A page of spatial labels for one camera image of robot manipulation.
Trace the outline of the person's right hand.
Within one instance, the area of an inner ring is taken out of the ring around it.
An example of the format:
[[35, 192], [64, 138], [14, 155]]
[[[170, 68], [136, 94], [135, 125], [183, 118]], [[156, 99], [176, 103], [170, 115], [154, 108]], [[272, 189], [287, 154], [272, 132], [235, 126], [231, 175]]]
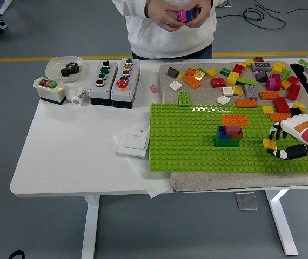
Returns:
[[169, 16], [168, 12], [178, 13], [181, 9], [166, 1], [148, 1], [145, 6], [145, 14], [157, 26], [167, 32], [174, 32], [185, 24]]

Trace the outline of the person's left hand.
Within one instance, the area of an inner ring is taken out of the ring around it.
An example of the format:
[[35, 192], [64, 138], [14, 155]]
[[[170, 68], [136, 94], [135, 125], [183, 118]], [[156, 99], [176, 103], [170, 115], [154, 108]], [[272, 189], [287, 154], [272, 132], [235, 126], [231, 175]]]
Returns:
[[199, 28], [210, 17], [210, 11], [213, 6], [213, 0], [192, 0], [184, 8], [184, 10], [192, 10], [194, 8], [200, 9], [199, 15], [190, 22], [186, 23], [186, 26], [190, 28]]

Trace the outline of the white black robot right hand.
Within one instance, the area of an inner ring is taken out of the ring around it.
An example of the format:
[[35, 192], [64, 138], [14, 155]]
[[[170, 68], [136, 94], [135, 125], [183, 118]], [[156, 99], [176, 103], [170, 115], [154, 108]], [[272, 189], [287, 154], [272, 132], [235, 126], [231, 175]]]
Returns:
[[283, 160], [293, 160], [308, 156], [308, 115], [299, 114], [272, 125], [269, 139], [286, 139], [290, 135], [301, 141], [300, 144], [281, 150], [268, 149], [267, 153]]

